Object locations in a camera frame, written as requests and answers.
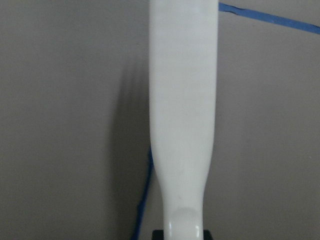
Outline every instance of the blue line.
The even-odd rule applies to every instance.
[[[271,14],[267,14],[259,11],[254,11],[250,9],[238,8],[238,7],[227,5],[224,3],[219,3],[219,11],[233,13],[238,16],[242,16],[250,19],[256,19],[256,20],[260,20],[260,21],[264,21],[272,24],[278,24],[285,27],[299,29],[299,30],[314,33],[314,34],[320,34],[320,26],[316,26],[316,25],[309,24],[302,21],[288,19],[285,17],[275,16],[275,15],[271,15]]]
[[[146,181],[145,181],[145,184],[144,184],[142,198],[141,198],[140,203],[139,203],[139,205],[137,207],[137,216],[136,216],[134,231],[133,231],[131,240],[138,240],[138,238],[139,238],[142,219],[143,219],[145,208],[146,208],[148,191],[149,191],[149,186],[150,186],[150,182],[151,182],[151,176],[152,176],[153,168],[154,168],[154,160],[152,158],[151,148],[149,148],[149,153],[148,153],[148,172],[147,172]]]

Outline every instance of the white handle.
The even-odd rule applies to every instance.
[[[217,0],[150,1],[150,135],[165,240],[203,240],[217,34]]]

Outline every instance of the gray background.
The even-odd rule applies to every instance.
[[[0,239],[127,240],[149,147],[146,0],[0,1]],[[317,0],[226,0],[320,25]],[[320,239],[320,37],[219,13],[216,240]],[[141,240],[162,228],[152,179]]]

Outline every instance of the white spatula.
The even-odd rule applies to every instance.
[[[217,0],[150,1],[150,134],[165,240],[203,240],[217,28]]]

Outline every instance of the white object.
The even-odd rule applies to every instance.
[[[217,0],[150,1],[150,135],[165,240],[203,240],[217,29]]]

